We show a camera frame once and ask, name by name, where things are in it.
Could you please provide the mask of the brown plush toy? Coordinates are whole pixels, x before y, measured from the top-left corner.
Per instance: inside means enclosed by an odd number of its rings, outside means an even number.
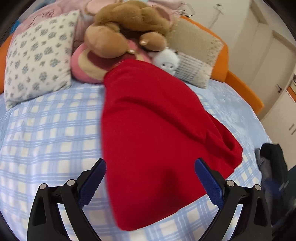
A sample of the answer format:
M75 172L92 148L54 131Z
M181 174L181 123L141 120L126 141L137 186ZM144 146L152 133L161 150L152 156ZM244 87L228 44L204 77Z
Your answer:
M168 45L166 35L172 24L173 16L161 6L119 1L104 6L94 15L84 43L94 54L106 59L134 54L129 40L137 41L147 51L159 52Z

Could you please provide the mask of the pink round plush cushion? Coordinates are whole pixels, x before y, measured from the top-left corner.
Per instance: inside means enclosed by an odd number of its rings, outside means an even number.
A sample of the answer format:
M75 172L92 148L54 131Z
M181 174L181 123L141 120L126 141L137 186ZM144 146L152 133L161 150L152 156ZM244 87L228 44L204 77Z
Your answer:
M83 83L98 84L103 82L104 75L115 65L125 59L134 59L151 63L147 52L140 48L132 40L128 41L134 54L125 53L122 56L106 59L91 52L83 43L71 56L71 73L74 78Z

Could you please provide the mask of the orange bed frame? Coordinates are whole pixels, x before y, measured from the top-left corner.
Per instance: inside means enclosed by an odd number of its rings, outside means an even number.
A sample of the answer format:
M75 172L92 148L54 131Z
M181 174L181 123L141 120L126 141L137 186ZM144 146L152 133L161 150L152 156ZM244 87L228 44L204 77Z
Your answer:
M4 91L4 70L6 66L6 55L11 40L12 35L9 35L4 43L1 44L1 93ZM231 86L251 106L255 114L259 114L264 108L263 102L242 80L240 80L228 69L228 46L226 43L223 45L224 47L219 53L216 64L213 68L212 78L220 82L225 82Z

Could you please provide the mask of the white door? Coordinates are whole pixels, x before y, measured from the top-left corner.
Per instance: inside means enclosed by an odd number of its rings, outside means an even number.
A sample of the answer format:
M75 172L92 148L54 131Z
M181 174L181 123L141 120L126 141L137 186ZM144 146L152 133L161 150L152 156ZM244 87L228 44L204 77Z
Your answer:
M230 51L229 67L263 102L258 114L263 119L288 86L295 69L295 39L264 1L251 1Z

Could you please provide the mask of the blue plaid blanket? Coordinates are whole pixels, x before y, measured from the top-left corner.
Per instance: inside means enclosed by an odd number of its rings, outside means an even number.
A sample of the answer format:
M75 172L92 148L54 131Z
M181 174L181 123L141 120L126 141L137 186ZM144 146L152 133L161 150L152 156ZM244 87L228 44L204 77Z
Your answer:
M192 87L204 109L226 126L243 147L243 161L231 175L240 186L261 181L255 149L270 142L261 122L225 83ZM69 89L22 102L1 104L1 213L19 240L26 240L30 210L40 184L63 185L101 158L102 85L73 81ZM198 240L218 208L203 196L153 225L124 232L114 223L105 184L84 212L103 240Z

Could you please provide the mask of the red polo shirt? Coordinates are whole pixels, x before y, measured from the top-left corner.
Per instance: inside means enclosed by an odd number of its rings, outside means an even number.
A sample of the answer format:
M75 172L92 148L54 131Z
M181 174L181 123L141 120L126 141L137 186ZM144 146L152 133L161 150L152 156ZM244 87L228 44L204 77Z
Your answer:
M169 73L129 59L103 83L101 146L120 229L146 227L205 195L194 170L197 159L225 178L242 162L243 149L232 133Z

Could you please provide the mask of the pink quilt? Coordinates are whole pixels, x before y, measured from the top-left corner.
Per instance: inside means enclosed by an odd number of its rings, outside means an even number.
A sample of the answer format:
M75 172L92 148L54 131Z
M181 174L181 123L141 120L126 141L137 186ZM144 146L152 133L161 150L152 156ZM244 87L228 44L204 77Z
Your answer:
M70 11L80 10L80 17L77 25L77 32L74 45L77 47L83 42L83 31L93 21L93 16L104 6L118 3L119 1L44 1L35 8L30 7L20 17L20 24L12 33L12 38L35 26L41 21L54 18ZM184 1L144 1L149 6L153 6L159 13L171 21L174 16L181 14L181 7Z

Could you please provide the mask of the beige upper pillow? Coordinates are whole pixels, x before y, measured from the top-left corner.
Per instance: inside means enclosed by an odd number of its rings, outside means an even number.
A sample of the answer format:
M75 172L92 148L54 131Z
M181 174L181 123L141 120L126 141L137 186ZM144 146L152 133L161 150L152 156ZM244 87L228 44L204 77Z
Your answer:
M212 32L185 18L176 17L167 34L168 47L214 67L227 63L229 51L225 43Z

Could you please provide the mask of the beige striped pillow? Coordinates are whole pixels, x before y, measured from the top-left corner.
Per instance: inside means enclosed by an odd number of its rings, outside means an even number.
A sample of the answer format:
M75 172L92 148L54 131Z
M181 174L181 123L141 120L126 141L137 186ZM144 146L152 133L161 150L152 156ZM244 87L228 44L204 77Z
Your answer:
M192 56L178 52L179 65L175 77L196 87L206 89L213 67Z

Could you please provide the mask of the white plush cat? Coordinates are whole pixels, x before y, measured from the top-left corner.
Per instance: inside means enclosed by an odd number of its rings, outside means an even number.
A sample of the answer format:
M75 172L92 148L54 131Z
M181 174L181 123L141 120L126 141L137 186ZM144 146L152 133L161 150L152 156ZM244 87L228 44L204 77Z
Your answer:
M175 75L179 66L180 60L178 55L172 49L165 48L159 52L148 52L152 64L161 68L170 75Z

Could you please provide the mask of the white floral pillow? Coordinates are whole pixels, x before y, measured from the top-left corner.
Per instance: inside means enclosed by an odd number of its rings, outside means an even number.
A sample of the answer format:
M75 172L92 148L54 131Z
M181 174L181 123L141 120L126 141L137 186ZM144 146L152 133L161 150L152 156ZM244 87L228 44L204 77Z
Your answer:
M70 59L79 15L75 10L44 20L11 42L4 75L7 110L70 87Z

